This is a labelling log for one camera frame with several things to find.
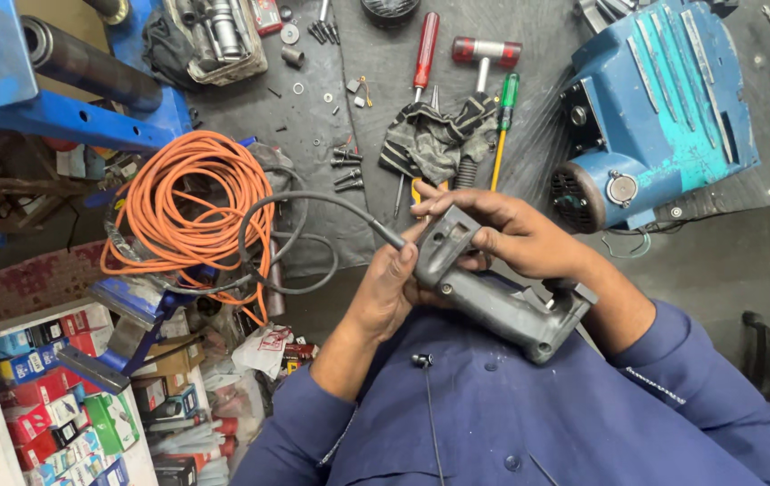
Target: green box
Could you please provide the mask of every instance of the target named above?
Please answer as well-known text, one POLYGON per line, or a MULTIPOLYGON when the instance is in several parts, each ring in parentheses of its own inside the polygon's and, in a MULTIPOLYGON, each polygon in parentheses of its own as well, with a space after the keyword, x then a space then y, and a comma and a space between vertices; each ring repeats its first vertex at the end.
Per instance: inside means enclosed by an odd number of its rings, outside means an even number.
POLYGON ((85 408, 107 456, 123 452, 139 440, 136 419, 122 395, 103 392, 85 397, 85 408))

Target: green-handled screwdriver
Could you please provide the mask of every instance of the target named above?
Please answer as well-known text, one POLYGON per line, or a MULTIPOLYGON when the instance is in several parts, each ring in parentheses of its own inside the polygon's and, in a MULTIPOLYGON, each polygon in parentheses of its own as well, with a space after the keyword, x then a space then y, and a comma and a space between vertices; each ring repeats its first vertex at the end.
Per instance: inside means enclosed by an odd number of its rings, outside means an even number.
POLYGON ((496 148, 495 165, 493 166, 493 182, 490 190, 495 192, 499 183, 499 167, 501 166, 501 151, 505 148, 505 134, 511 129, 513 106, 517 103, 517 89, 520 87, 520 74, 509 72, 505 76, 505 85, 501 90, 501 110, 499 111, 499 146, 496 148))

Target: shirt sleeve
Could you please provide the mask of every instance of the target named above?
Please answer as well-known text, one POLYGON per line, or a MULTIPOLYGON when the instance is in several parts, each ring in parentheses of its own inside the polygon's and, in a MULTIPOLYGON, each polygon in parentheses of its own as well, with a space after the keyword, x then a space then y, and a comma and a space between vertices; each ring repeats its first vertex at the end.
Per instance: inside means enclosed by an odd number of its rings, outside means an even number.
POLYGON ((699 323, 654 304, 649 331, 610 364, 770 484, 770 403, 712 348, 699 323))
POLYGON ((274 393, 274 413, 241 459, 230 486, 325 484, 331 451, 345 432, 356 404, 324 391, 309 367, 285 379, 274 393))

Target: red-handled screwdriver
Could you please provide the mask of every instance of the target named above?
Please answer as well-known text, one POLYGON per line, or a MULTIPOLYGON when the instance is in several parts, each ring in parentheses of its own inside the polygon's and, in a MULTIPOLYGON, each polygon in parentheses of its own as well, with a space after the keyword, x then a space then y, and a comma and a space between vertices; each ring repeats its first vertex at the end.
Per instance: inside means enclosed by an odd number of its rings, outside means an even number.
MULTIPOLYGON (((438 37, 438 20, 436 12, 430 12, 423 16, 421 27, 421 43, 418 45, 418 62, 415 64, 415 78, 412 85, 415 87, 415 103, 421 101, 423 89, 430 84, 430 68, 433 67, 433 55, 436 53, 436 38, 438 37)), ((393 205, 393 217, 400 213, 400 200, 403 198, 403 184, 405 174, 400 174, 400 186, 397 188, 397 202, 393 205)))

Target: hand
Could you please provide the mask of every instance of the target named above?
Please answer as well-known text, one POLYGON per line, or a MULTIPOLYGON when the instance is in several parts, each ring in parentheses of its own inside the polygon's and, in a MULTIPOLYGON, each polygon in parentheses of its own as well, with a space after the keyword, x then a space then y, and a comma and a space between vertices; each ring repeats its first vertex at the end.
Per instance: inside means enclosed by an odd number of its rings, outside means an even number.
MULTIPOLYGON (((472 239, 475 248, 500 258, 529 279, 579 279, 599 258, 528 203, 478 189, 441 192, 423 182, 415 189, 428 200, 412 207, 416 216, 439 216, 452 204, 484 225, 472 239)), ((483 259, 463 258, 467 270, 485 268, 483 259)))
POLYGON ((421 236, 423 228, 424 225, 419 224, 403 233, 407 243, 402 251, 385 245, 376 252, 341 324, 352 326, 377 345, 400 328, 412 309, 403 287, 413 280, 412 271, 418 263, 418 247, 414 241, 421 236))

